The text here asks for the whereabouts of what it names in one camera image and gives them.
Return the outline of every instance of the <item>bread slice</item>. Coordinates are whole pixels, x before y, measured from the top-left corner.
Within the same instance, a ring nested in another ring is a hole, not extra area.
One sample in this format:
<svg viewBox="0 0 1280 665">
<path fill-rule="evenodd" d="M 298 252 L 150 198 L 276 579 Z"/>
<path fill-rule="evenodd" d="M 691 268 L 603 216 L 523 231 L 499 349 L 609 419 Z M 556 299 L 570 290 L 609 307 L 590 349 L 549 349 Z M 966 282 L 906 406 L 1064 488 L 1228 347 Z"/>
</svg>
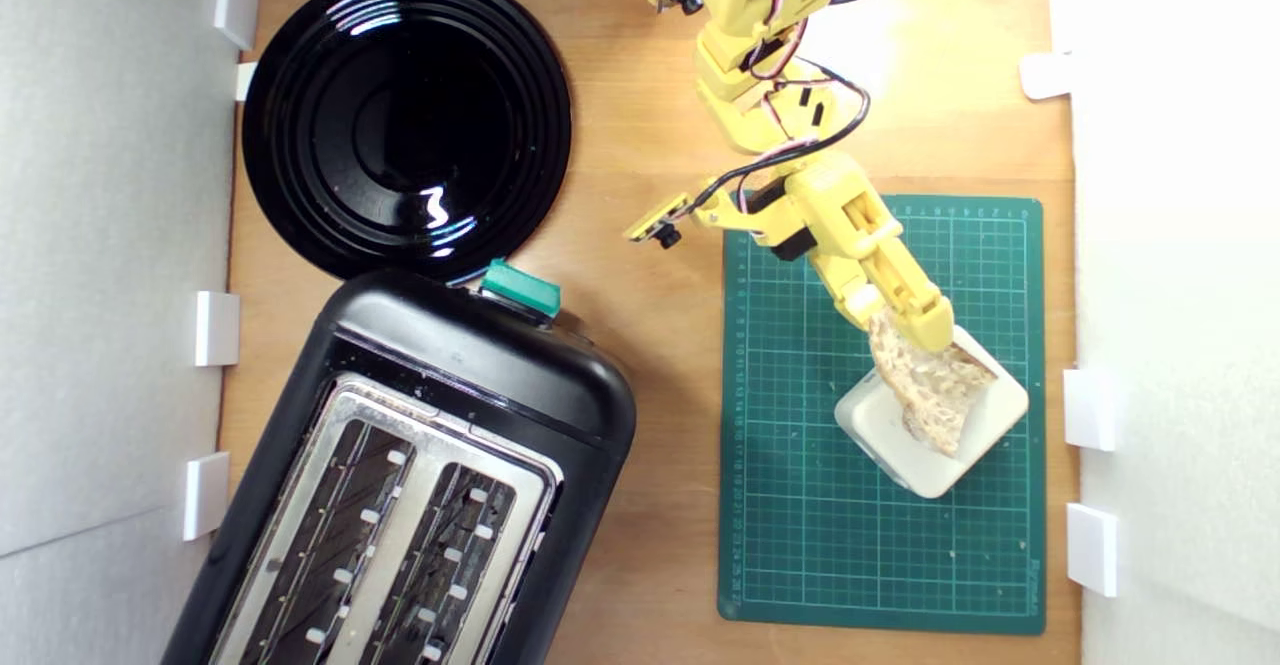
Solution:
<svg viewBox="0 0 1280 665">
<path fill-rule="evenodd" d="M 876 370 L 902 404 L 902 427 L 933 450 L 955 457 L 965 418 L 996 373 L 955 343 L 942 352 L 911 345 L 893 327 L 887 308 L 873 315 L 868 334 Z"/>
</svg>

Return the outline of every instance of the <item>white wall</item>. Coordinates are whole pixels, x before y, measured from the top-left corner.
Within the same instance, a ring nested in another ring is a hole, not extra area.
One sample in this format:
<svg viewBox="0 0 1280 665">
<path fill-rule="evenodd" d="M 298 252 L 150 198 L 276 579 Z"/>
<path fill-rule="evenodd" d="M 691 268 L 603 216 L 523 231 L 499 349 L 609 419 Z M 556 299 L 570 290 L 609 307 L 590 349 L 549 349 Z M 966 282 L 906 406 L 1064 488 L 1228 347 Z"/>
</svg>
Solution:
<svg viewBox="0 0 1280 665">
<path fill-rule="evenodd" d="M 1119 597 L 1084 662 L 1280 661 L 1280 0 L 1080 0 L 1071 55 L 1079 366 L 1120 448 Z"/>
<path fill-rule="evenodd" d="M 227 278 L 236 49 L 212 0 L 0 0 L 0 662 L 155 661 L 207 544 L 183 463 Z"/>
</svg>

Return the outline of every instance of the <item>wooden table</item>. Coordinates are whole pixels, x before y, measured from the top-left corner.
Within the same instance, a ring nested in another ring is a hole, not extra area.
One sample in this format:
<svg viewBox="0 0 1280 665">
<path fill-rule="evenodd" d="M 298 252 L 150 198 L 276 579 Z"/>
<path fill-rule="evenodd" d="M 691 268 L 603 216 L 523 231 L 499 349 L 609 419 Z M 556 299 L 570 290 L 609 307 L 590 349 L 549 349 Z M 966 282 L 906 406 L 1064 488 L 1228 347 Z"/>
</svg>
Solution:
<svg viewBox="0 0 1280 665">
<path fill-rule="evenodd" d="M 261 0 L 260 49 L 306 0 Z M 563 286 L 636 393 L 635 445 L 549 662 L 1076 664 L 1080 597 L 1065 575 L 1062 504 L 1076 462 L 1061 439 L 1060 370 L 1074 359 L 1073 171 L 1065 104 L 1029 104 L 1018 59 L 1048 46 L 1046 0 L 867 0 L 849 47 L 877 73 L 869 121 L 846 141 L 883 192 L 1043 201 L 1048 386 L 1048 629 L 1043 637 L 727 623 L 716 614 L 721 246 L 631 246 L 639 214 L 744 162 L 692 88 L 701 18 L 644 0 L 521 0 L 556 40 L 575 107 L 556 208 L 513 263 Z M 256 52 L 247 55 L 255 59 Z M 225 379 L 221 448 L 239 478 L 311 320 L 337 283 L 293 254 L 239 168 L 230 290 L 243 299 L 241 364 Z"/>
</svg>

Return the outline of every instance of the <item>white block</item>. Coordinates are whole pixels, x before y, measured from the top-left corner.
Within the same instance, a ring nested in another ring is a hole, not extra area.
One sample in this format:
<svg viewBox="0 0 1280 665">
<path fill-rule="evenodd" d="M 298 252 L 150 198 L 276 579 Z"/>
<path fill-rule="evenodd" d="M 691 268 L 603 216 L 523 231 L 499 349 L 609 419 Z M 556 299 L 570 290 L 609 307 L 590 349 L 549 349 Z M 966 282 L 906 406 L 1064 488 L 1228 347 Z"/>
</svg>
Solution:
<svg viewBox="0 0 1280 665">
<path fill-rule="evenodd" d="M 1106 375 L 1093 370 L 1062 370 L 1062 411 L 1066 442 L 1076 448 L 1115 450 L 1116 402 Z"/>
<path fill-rule="evenodd" d="M 236 101 L 242 104 L 248 100 L 248 86 L 253 82 L 253 73 L 257 72 L 257 63 L 241 63 L 236 68 Z"/>
<path fill-rule="evenodd" d="M 196 366 L 239 361 L 239 297 L 227 292 L 196 295 Z"/>
<path fill-rule="evenodd" d="M 252 50 L 257 31 L 257 0 L 216 0 L 214 27 L 241 50 Z"/>
<path fill-rule="evenodd" d="M 227 451 L 215 451 L 187 463 L 187 497 L 182 518 L 182 538 L 193 541 L 218 528 L 227 514 L 227 492 L 230 487 L 232 459 Z"/>
<path fill-rule="evenodd" d="M 1117 520 L 1079 503 L 1066 506 L 1066 575 L 1106 597 L 1116 596 Z"/>
<path fill-rule="evenodd" d="M 1065 52 L 1033 52 L 1018 64 L 1023 93 L 1032 100 L 1068 95 L 1071 91 L 1071 56 Z"/>
<path fill-rule="evenodd" d="M 1027 414 L 1027 390 L 991 352 L 964 327 L 955 327 L 955 343 L 996 373 L 983 387 L 965 418 L 955 457 L 942 455 L 911 437 L 902 427 L 902 404 L 887 382 L 872 370 L 836 404 L 836 425 L 876 460 L 877 465 L 920 497 L 942 497 L 980 457 Z"/>
</svg>

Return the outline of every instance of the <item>green cutting mat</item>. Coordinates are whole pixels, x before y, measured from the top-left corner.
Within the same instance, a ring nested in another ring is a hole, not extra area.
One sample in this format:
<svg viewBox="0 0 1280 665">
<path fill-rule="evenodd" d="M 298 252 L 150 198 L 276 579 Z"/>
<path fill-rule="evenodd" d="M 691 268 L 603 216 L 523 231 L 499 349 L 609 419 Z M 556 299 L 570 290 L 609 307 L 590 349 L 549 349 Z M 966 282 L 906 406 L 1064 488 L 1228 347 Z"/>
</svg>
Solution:
<svg viewBox="0 0 1280 665">
<path fill-rule="evenodd" d="M 1028 417 L 938 500 L 896 486 L 835 423 L 872 370 L 805 260 L 724 246 L 719 610 L 731 620 L 1044 629 L 1042 210 L 888 196 L 957 322 L 1030 394 Z"/>
</svg>

